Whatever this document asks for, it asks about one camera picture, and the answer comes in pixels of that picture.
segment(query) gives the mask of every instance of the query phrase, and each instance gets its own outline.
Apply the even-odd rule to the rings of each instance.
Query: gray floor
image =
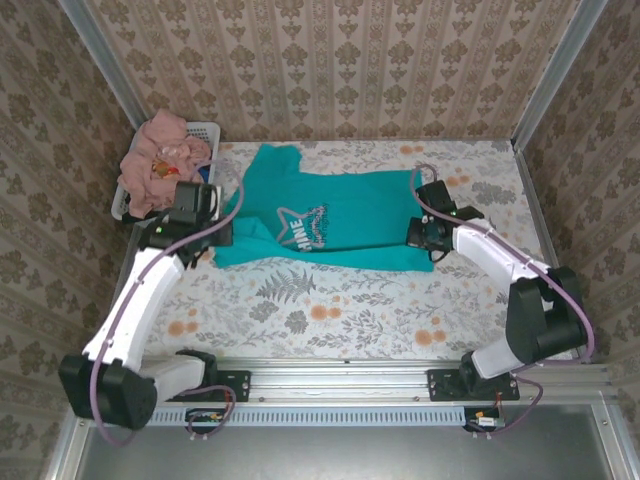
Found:
[[[502,437],[460,428],[229,428],[190,441],[147,428],[124,449],[98,435],[78,478],[413,480],[612,478],[590,407],[539,407]]]

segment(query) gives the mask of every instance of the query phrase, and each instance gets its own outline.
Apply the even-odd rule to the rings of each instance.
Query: cable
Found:
[[[129,437],[125,438],[124,440],[118,440],[111,436],[111,434],[107,431],[107,427],[102,421],[102,415],[100,414],[100,409],[98,406],[98,373],[100,371],[100,366],[102,365],[102,360],[104,359],[104,356],[107,353],[107,349],[113,344],[114,334],[118,328],[118,325],[120,324],[120,321],[122,320],[122,316],[124,315],[124,312],[127,309],[127,306],[131,302],[131,299],[133,298],[134,294],[136,293],[138,286],[140,286],[143,283],[145,277],[153,269],[153,267],[163,257],[166,257],[167,255],[172,254],[179,248],[184,247],[185,245],[193,242],[194,240],[198,240],[200,238],[206,237],[207,235],[211,235],[212,233],[217,232],[221,228],[225,227],[228,223],[230,223],[233,220],[233,218],[238,214],[238,212],[240,211],[240,208],[242,207],[242,203],[244,202],[244,184],[242,183],[242,178],[240,177],[238,172],[236,172],[233,169],[232,169],[232,172],[235,175],[236,180],[238,181],[238,202],[236,206],[233,208],[233,210],[231,211],[231,213],[227,217],[222,219],[222,221],[213,225],[212,227],[202,230],[201,232],[194,233],[193,235],[185,237],[182,240],[178,240],[176,243],[174,243],[173,245],[170,245],[169,247],[164,249],[162,252],[160,252],[158,255],[156,255],[149,262],[149,264],[142,270],[142,272],[140,272],[140,275],[138,276],[136,281],[133,283],[133,285],[127,292],[126,296],[124,297],[124,300],[120,304],[120,308],[118,308],[118,311],[116,312],[116,316],[113,320],[113,323],[111,324],[111,327],[109,328],[109,331],[105,336],[105,340],[102,343],[102,348],[100,349],[100,352],[98,353],[98,356],[94,361],[93,368],[91,369],[91,376],[89,379],[89,403],[91,404],[91,413],[96,423],[96,427],[98,427],[98,431],[102,435],[102,438],[104,438],[107,441],[107,443],[113,445],[114,447],[124,447],[125,445],[128,445],[131,442],[131,440],[133,440],[133,437],[135,436],[135,432],[133,432]]]
[[[489,412],[491,412],[491,410],[495,410],[496,408],[500,409],[501,407],[498,404],[499,398],[500,398],[500,394],[498,393],[498,391],[496,391],[496,399],[493,402],[493,405],[491,405],[488,408],[485,408],[484,410],[478,410],[477,412],[474,412],[471,416],[466,417],[466,420],[467,420],[466,426],[469,426],[469,427],[473,428],[476,431],[484,432],[482,427],[480,427],[477,424],[472,423],[472,421],[476,420],[478,418],[478,415],[485,416],[485,415],[488,415]]]
[[[202,167],[206,167],[207,165],[211,165],[213,163],[213,161],[211,159],[207,159],[207,160],[203,160],[202,162],[198,163],[194,168],[193,171],[191,172],[191,177],[189,177],[189,181],[193,182],[193,179],[195,178],[195,176],[198,174],[198,172],[200,171],[200,169]]]
[[[449,255],[449,252],[444,252],[442,255],[440,255],[438,258],[432,258],[431,259],[431,263],[433,263],[434,265],[436,263],[441,262],[442,260],[444,260],[445,258],[447,258],[447,255]]]
[[[435,168],[432,165],[428,165],[428,164],[423,164],[421,166],[418,166],[411,171],[411,177],[409,179],[409,188],[411,190],[411,194],[416,199],[416,202],[418,202],[418,204],[425,211],[427,211],[429,214],[433,215],[434,217],[438,217],[448,222],[455,223],[456,225],[468,227],[472,230],[475,230],[476,232],[481,233],[482,235],[489,237],[491,240],[493,240],[495,243],[501,246],[504,250],[506,250],[510,255],[512,255],[515,259],[517,259],[519,262],[525,265],[526,268],[529,268],[533,273],[535,273],[542,280],[544,280],[552,290],[555,290],[556,293],[558,293],[558,295],[560,295],[562,299],[565,302],[567,302],[567,304],[573,309],[574,312],[576,312],[576,315],[578,315],[578,317],[580,318],[580,321],[582,322],[582,325],[584,326],[585,331],[587,333],[587,350],[584,353],[584,355],[573,360],[545,360],[544,363],[555,364],[555,365],[568,365],[568,364],[575,364],[575,363],[588,361],[591,358],[591,355],[593,355],[593,351],[595,349],[595,338],[593,334],[593,327],[591,326],[591,323],[587,318],[587,314],[580,307],[580,305],[578,305],[578,302],[576,302],[571,297],[571,295],[569,295],[551,277],[549,277],[544,271],[542,271],[542,269],[538,268],[533,263],[529,263],[530,259],[528,257],[521,254],[518,250],[512,247],[508,242],[505,242],[502,239],[502,237],[500,237],[499,235],[496,235],[493,231],[486,229],[484,227],[481,227],[480,225],[477,225],[475,223],[466,222],[466,221],[460,220],[459,218],[451,217],[444,213],[438,212],[437,210],[434,210],[433,208],[425,204],[422,200],[420,200],[420,197],[418,196],[418,194],[416,193],[413,187],[416,180],[416,175],[418,174],[418,169],[420,167],[427,167],[432,172],[435,172]]]
[[[508,432],[512,428],[515,428],[516,425],[522,423],[524,421],[524,419],[527,418],[527,415],[529,415],[531,413],[531,411],[536,407],[536,405],[538,405],[538,403],[540,403],[540,400],[542,400],[542,395],[544,394],[544,388],[542,387],[541,384],[539,384],[538,382],[536,382],[534,380],[529,380],[527,378],[522,378],[522,377],[517,377],[517,378],[521,383],[527,383],[529,385],[533,385],[534,387],[536,387],[538,389],[537,395],[535,396],[533,401],[529,404],[529,406],[527,406],[527,408],[524,410],[524,412],[522,412],[520,415],[518,415],[513,422],[511,422],[510,424],[506,425],[503,428],[494,430],[493,432],[483,431],[483,433],[486,433],[487,436],[489,436],[489,435],[491,435],[491,436],[493,436],[493,435],[501,435],[503,433]]]
[[[191,434],[191,438],[192,439],[196,438],[196,436],[200,436],[200,437],[203,437],[206,440],[208,437],[211,437],[211,436],[215,435],[216,433],[220,432],[222,427],[224,427],[224,425],[229,421],[229,419],[231,418],[231,415],[233,414],[233,411],[236,408],[236,401],[237,401],[236,392],[232,388],[230,388],[230,387],[228,387],[226,385],[213,385],[213,386],[210,386],[210,387],[203,387],[203,388],[198,388],[198,389],[195,389],[195,390],[187,390],[187,391],[182,392],[180,394],[180,396],[183,396],[183,395],[196,395],[198,393],[215,392],[215,391],[221,391],[221,390],[225,392],[225,396],[227,394],[229,394],[231,396],[231,402],[229,402],[229,405],[227,407],[227,412],[222,417],[222,420],[220,420],[218,425],[216,425],[214,427],[213,430],[211,430],[210,432],[208,432],[206,434],[202,434],[202,435],[200,435],[200,434],[198,434],[198,433],[193,431],[193,422],[194,422],[194,420],[196,418],[209,415],[210,413],[209,412],[198,412],[198,413],[195,413],[194,415],[192,415],[191,417],[189,417],[189,422],[187,423],[187,431]]]

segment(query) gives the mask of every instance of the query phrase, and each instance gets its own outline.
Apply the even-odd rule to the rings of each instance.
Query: white plastic basket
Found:
[[[187,135],[201,138],[211,148],[211,160],[215,160],[218,155],[218,146],[220,145],[220,127],[213,122],[187,122]],[[131,141],[131,150],[136,145],[138,133],[133,136]],[[209,172],[209,183],[213,184],[214,165],[211,165]],[[118,184],[116,194],[111,204],[111,216],[118,221],[122,221],[122,216],[129,211],[129,193]],[[151,220],[140,221],[138,224],[148,223]]]

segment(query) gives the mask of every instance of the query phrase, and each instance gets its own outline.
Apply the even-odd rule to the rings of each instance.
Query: damask wallpaper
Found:
[[[577,0],[85,0],[147,114],[223,138],[510,137]]]
[[[640,4],[612,0],[525,149],[640,444]]]
[[[56,2],[0,2],[0,478],[37,478],[67,409],[57,365],[109,306],[131,127]]]

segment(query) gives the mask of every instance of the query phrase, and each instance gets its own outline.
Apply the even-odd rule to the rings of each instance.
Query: t-shirt sleeve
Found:
[[[248,199],[249,196],[260,198],[262,195],[268,195],[272,183],[280,182],[288,175],[298,174],[301,158],[302,155],[298,149],[292,145],[274,147],[263,144],[242,178],[247,192],[246,198]],[[229,200],[225,212],[230,212],[237,201],[238,192],[236,191]]]

